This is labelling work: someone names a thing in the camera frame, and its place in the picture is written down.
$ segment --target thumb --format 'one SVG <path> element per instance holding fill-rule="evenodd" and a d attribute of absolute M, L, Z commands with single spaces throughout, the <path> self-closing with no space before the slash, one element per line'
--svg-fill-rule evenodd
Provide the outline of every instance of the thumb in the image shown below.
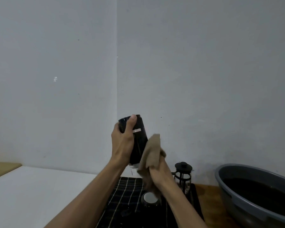
<path fill-rule="evenodd" d="M 125 133 L 132 133 L 133 127 L 135 126 L 137 121 L 137 116 L 132 114 L 131 117 L 127 121 L 127 125 L 125 127 Z"/>

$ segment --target french press lid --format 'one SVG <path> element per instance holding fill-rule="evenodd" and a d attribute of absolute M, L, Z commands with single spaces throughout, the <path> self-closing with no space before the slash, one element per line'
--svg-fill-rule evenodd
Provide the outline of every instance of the french press lid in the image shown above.
<path fill-rule="evenodd" d="M 180 172 L 181 174 L 190 174 L 192 171 L 192 166 L 190 166 L 186 162 L 176 163 L 175 168 L 176 172 Z"/>

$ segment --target towel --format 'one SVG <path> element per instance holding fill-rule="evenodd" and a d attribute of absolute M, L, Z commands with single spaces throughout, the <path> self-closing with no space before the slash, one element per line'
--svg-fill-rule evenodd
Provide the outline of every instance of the towel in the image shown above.
<path fill-rule="evenodd" d="M 150 166 L 158 167 L 160 155 L 166 157 L 165 151 L 160 147 L 159 134 L 153 134 L 152 137 L 149 138 L 142 154 L 137 172 L 143 178 L 145 190 L 154 193 L 154 195 L 160 199 L 161 192 L 152 181 L 149 171 Z"/>

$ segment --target forearm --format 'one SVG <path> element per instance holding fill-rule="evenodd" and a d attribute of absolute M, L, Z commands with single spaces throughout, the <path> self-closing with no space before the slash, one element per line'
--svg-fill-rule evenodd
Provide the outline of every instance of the forearm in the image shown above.
<path fill-rule="evenodd" d="M 160 190 L 171 207 L 179 228 L 207 228 L 174 180 L 166 179 Z"/>
<path fill-rule="evenodd" d="M 45 228 L 94 228 L 125 166 L 110 161 Z"/>

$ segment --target hand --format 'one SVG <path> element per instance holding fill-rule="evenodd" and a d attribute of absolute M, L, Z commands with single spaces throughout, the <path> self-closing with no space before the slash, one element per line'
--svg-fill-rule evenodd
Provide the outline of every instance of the hand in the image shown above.
<path fill-rule="evenodd" d="M 175 183 L 171 170 L 169 169 L 163 156 L 160 156 L 158 167 L 149 167 L 149 170 L 151 178 L 159 190 L 162 190 L 163 185 L 166 183 Z"/>
<path fill-rule="evenodd" d="M 111 134 L 112 137 L 112 157 L 111 161 L 115 161 L 118 164 L 129 164 L 131 152 L 134 146 L 133 127 L 135 126 L 137 117 L 133 114 L 127 121 L 125 132 L 121 133 L 118 128 L 118 122 L 114 126 L 114 130 Z"/>

